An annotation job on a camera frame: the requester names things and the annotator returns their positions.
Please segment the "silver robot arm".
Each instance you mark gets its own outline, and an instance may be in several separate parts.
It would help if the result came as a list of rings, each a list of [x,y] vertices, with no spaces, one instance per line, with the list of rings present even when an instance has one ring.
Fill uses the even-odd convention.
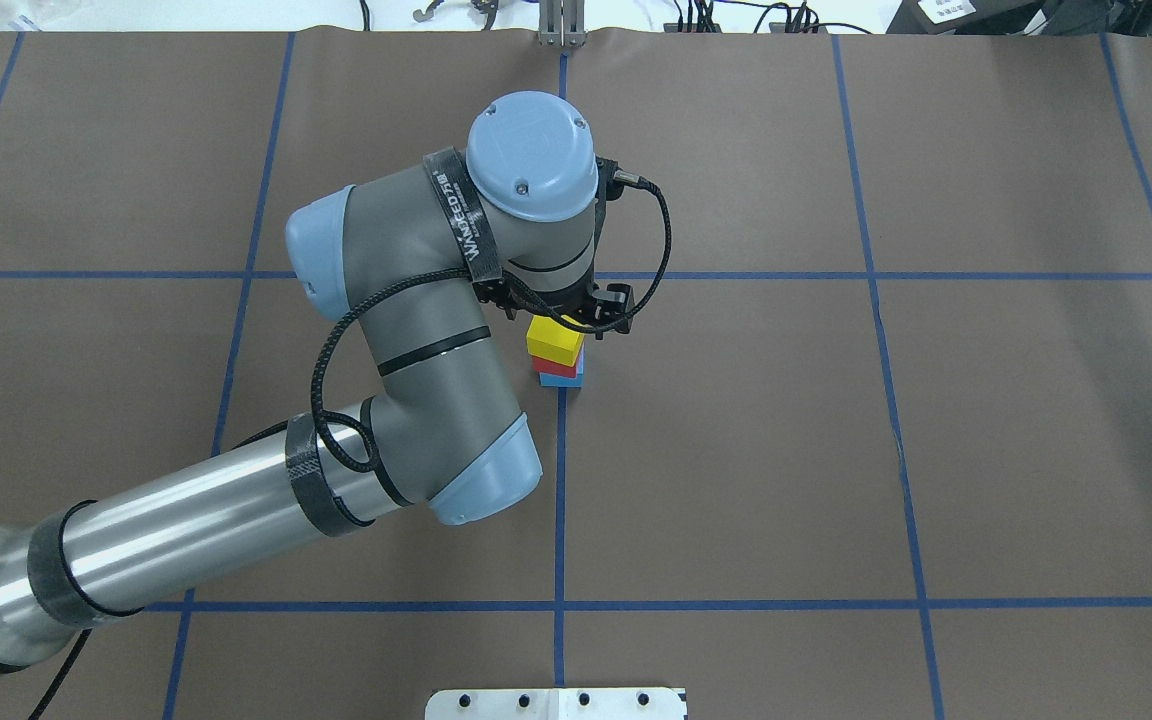
[[[141,486],[0,520],[0,679],[393,511],[458,525],[529,497],[543,461],[488,310],[630,331],[655,291],[594,272],[627,190],[660,197],[599,151],[584,111],[524,90],[488,101],[461,145],[293,210],[289,278],[323,320],[298,402]]]

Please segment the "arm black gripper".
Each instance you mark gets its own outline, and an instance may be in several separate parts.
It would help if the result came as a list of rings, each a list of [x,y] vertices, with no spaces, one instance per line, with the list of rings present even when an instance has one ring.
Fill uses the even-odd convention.
[[[634,174],[616,160],[596,159],[594,199],[579,217],[561,223],[526,223],[509,220],[502,211],[490,210],[497,240],[540,240],[545,251],[556,251],[558,260],[544,263],[516,258],[502,263],[500,278],[476,281],[473,291],[483,304],[502,309],[508,318],[526,311],[548,318],[559,327],[602,336],[608,332],[631,332],[635,316],[634,287],[594,281],[596,251],[602,238],[605,206],[635,185]]]

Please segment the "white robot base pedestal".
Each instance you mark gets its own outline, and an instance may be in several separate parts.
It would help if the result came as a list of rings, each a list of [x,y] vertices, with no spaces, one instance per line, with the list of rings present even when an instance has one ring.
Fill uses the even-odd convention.
[[[445,689],[425,719],[687,719],[684,689],[584,687]]]

